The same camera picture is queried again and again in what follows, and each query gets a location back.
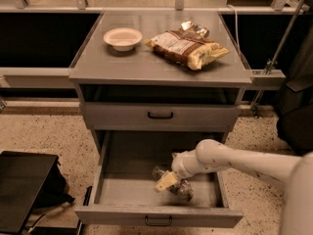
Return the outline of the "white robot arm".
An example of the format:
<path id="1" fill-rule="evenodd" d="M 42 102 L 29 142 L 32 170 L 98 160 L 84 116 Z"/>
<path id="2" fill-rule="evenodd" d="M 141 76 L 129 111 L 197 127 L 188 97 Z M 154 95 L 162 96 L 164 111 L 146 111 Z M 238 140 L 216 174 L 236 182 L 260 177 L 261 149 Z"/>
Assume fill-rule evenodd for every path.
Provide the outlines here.
<path id="1" fill-rule="evenodd" d="M 313 235 L 313 153 L 303 157 L 230 148 L 212 139 L 173 156 L 171 170 L 156 184 L 159 191 L 199 173 L 231 167 L 284 189 L 280 235 Z"/>

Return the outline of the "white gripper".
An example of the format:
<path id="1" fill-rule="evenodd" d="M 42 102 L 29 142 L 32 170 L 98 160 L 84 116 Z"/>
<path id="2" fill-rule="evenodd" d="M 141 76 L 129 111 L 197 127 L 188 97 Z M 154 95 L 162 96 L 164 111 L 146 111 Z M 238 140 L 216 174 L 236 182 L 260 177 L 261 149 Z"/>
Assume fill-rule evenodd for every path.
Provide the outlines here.
<path id="1" fill-rule="evenodd" d="M 173 153 L 172 159 L 172 171 L 167 171 L 156 183 L 156 189 L 158 191 L 166 190 L 176 184 L 178 177 L 187 179 L 196 174 L 208 173 L 208 167 L 199 161 L 195 150 Z"/>

